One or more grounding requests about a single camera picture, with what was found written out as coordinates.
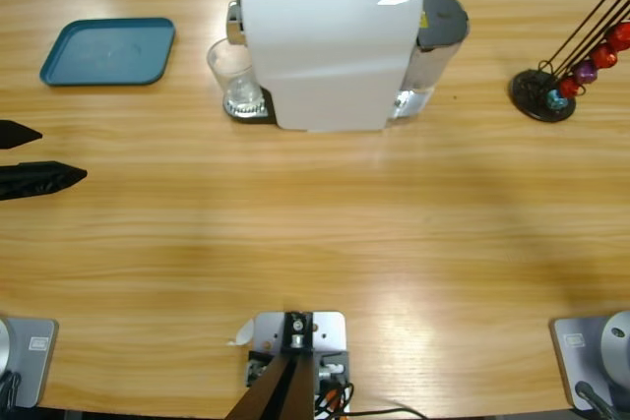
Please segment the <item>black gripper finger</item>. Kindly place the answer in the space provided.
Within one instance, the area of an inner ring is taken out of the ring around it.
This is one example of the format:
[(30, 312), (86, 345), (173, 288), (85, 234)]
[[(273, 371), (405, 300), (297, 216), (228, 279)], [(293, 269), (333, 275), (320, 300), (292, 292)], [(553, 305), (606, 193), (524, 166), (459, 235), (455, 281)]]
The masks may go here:
[(88, 171), (58, 161), (22, 162), (1, 167), (1, 200), (54, 194), (88, 176)]
[(39, 140), (43, 135), (26, 125), (12, 121), (0, 120), (0, 149), (9, 150)]

